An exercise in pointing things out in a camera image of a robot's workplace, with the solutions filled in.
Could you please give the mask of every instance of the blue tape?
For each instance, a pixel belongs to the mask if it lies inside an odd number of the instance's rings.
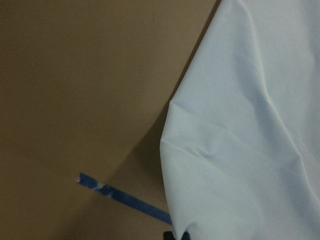
[[[162,211],[161,209],[152,206],[144,201],[141,201],[134,196],[126,194],[123,191],[120,191],[112,186],[100,184],[97,180],[88,175],[80,173],[78,176],[78,183],[104,196],[130,206],[140,212],[148,214],[149,216],[165,222],[166,224],[172,225],[169,213]]]

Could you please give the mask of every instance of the cardboard surface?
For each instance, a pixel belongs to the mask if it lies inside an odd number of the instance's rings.
[[[166,104],[215,1],[1,1],[0,239],[162,239]]]

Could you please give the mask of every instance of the white cloth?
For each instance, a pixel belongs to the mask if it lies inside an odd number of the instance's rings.
[[[177,240],[319,240],[320,1],[222,0],[160,153]]]

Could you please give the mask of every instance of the white sheet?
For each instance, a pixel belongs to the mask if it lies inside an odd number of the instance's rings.
[[[176,239],[320,239],[320,1],[222,0],[160,145]]]

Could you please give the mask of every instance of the black object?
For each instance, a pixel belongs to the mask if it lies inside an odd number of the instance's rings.
[[[175,240],[172,231],[165,231],[163,233],[163,240]],[[181,240],[190,240],[190,235],[188,232],[185,232],[181,238]]]

